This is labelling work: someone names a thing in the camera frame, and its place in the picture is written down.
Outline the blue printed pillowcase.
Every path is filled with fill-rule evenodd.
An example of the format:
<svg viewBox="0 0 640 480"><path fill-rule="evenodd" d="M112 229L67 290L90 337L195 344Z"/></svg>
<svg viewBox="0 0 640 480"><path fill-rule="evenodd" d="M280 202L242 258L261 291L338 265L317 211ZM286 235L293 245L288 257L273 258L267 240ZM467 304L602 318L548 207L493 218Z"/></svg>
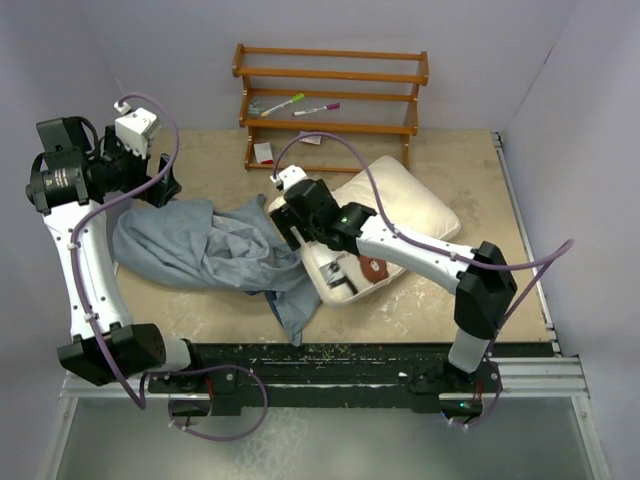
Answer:
<svg viewBox="0 0 640 480"><path fill-rule="evenodd" d="M167 287L263 294L289 341L299 346L321 299L300 253L280 238L265 203L258 194L226 212L209 199L128 210L113 231L115 258Z"/></svg>

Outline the cream white pillow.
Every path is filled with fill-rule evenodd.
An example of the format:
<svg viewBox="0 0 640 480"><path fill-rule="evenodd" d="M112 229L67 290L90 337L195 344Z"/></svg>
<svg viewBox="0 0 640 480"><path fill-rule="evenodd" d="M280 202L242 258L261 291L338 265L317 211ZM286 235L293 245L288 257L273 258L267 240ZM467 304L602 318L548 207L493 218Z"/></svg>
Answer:
<svg viewBox="0 0 640 480"><path fill-rule="evenodd" d="M461 230L456 214L399 161L383 156L369 165L387 216L403 230L450 240ZM303 265L321 301L335 308L358 301L393 282L405 269L334 252L311 241L299 249Z"/></svg>

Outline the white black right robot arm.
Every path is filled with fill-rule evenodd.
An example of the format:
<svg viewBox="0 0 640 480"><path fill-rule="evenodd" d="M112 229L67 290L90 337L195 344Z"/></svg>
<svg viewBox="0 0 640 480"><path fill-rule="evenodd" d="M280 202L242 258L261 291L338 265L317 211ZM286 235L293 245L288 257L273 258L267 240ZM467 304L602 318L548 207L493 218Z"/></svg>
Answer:
<svg viewBox="0 0 640 480"><path fill-rule="evenodd" d="M307 243L318 245L331 258L348 253L377 264L391 263L453 295L457 332L445 380L456 391L467 391L479 381L480 364L517 292L496 245L483 242L473 248L424 235L404 238L380 208L356 202L341 206L322 180L289 173L274 174L271 181L284 204L270 216L292 249Z"/></svg>

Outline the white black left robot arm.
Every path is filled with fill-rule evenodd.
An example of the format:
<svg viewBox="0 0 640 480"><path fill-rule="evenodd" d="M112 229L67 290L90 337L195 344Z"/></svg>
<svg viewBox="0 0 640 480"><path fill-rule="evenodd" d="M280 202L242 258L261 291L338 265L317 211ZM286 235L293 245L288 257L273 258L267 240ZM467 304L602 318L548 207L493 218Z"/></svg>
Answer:
<svg viewBox="0 0 640 480"><path fill-rule="evenodd" d="M137 324L120 294L109 249L105 197L131 192L165 205L181 187L167 155L163 179L147 174L158 117L138 108L118 117L99 136L84 117L37 124L43 151L33 161L26 196L41 214L58 252L71 309L71 342L57 350L67 371L97 385L146 371L171 370L184 392L202 387L204 365L185 340L166 340L154 324Z"/></svg>

